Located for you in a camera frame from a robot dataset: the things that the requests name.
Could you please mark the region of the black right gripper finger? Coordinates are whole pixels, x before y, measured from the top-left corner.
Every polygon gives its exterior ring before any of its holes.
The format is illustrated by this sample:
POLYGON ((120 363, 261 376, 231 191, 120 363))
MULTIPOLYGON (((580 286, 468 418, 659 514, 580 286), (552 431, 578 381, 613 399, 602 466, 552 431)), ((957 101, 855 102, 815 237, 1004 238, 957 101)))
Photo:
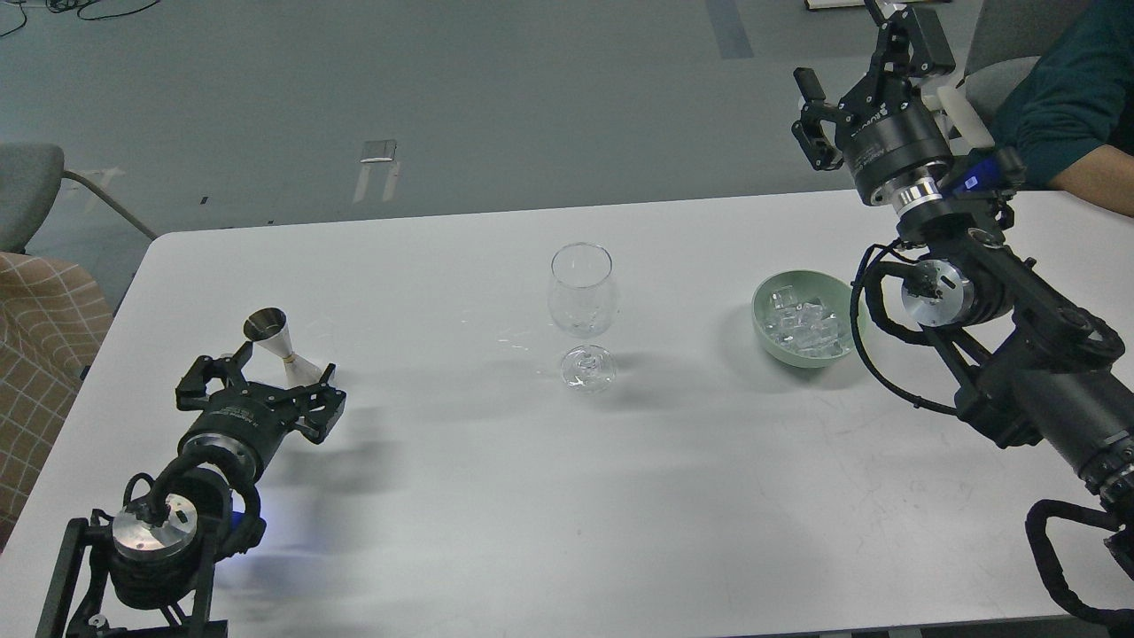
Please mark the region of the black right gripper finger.
POLYGON ((919 105, 928 114, 940 112, 934 97, 925 101, 913 80, 955 73, 957 62, 936 11, 909 5, 866 1, 868 15, 878 26, 875 50, 864 76, 865 114, 892 114, 919 105))
POLYGON ((823 122, 833 125, 835 133, 845 131, 855 122, 856 116, 845 105, 829 104, 826 90, 822 90, 813 69, 795 68, 793 77, 803 103, 798 120, 792 125, 792 133, 814 170, 837 170, 843 165, 843 146, 827 137, 823 122))

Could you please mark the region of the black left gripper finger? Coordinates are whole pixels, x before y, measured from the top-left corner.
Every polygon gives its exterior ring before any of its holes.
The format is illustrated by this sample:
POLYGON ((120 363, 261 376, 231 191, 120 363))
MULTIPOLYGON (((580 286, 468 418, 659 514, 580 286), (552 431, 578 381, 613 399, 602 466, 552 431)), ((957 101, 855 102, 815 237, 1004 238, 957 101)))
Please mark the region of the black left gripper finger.
POLYGON ((270 389, 266 405, 284 432, 299 432, 313 444, 323 444, 346 407, 346 392, 335 386, 337 366, 329 363, 307 386, 270 389))
POLYGON ((191 364, 191 371, 175 388, 175 407, 178 409, 222 409, 252 405, 251 388, 243 368, 251 360, 249 354, 232 354, 226 358, 201 355, 191 364))

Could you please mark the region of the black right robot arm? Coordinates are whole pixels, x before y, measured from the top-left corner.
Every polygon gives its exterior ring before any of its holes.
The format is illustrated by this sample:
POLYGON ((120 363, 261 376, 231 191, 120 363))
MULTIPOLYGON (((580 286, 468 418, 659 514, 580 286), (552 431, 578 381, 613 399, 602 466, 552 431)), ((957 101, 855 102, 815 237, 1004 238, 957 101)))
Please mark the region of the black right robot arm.
POLYGON ((1111 373, 1125 346, 1112 327, 1058 294, 1005 243, 1010 198, 1024 182, 1015 148, 968 170, 924 104, 919 80, 956 67, 930 8, 885 11, 868 1, 875 49, 864 77, 829 104, 813 70, 794 76, 803 97, 792 130, 816 170, 847 167, 868 206, 890 205, 897 238, 868 247, 850 283, 850 334, 873 369, 858 312, 907 344, 932 347, 956 378, 953 405, 887 388, 916 408, 955 416, 997 446, 1048 440, 1098 510, 1038 501, 1025 520, 1038 575, 1066 613, 1129 637, 1129 609, 1083 602, 1046 536, 1049 518, 1110 531, 1106 548, 1131 571, 1131 390, 1111 373))

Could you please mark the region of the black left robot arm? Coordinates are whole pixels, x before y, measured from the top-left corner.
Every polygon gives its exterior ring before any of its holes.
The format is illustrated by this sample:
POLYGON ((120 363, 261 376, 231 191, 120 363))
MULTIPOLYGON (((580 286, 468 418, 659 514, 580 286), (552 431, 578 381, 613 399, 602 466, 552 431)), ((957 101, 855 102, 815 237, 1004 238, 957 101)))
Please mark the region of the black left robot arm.
POLYGON ((64 531, 39 637, 226 637, 211 618, 215 565, 266 531, 259 480, 291 432, 321 444, 342 415, 336 366, 306 384, 245 378, 252 344, 202 355, 175 388, 196 419, 158 476, 127 480, 121 508, 73 518, 64 531))

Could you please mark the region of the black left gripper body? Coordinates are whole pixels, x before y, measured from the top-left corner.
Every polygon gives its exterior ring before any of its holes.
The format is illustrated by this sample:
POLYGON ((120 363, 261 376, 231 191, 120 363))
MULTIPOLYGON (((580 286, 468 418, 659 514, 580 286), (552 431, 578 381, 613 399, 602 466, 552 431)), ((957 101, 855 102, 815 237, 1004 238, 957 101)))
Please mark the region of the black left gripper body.
POLYGON ((209 394, 206 384, 183 381, 177 408, 198 416, 177 444, 186 454, 198 446, 219 446, 238 460, 249 479, 260 479, 288 432, 299 422, 296 389, 252 383, 225 386, 209 394))

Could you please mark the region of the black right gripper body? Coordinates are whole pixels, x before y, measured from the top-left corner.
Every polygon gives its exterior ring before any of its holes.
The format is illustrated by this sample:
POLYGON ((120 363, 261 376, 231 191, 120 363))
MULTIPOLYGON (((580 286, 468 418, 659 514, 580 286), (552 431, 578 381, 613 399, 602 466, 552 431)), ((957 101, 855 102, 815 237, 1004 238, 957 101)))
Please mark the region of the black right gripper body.
POLYGON ((871 101, 849 97, 850 121, 837 125, 837 148, 864 205, 883 205, 885 184, 923 168, 943 179, 953 165, 951 148, 919 97, 907 90, 887 90, 871 101))

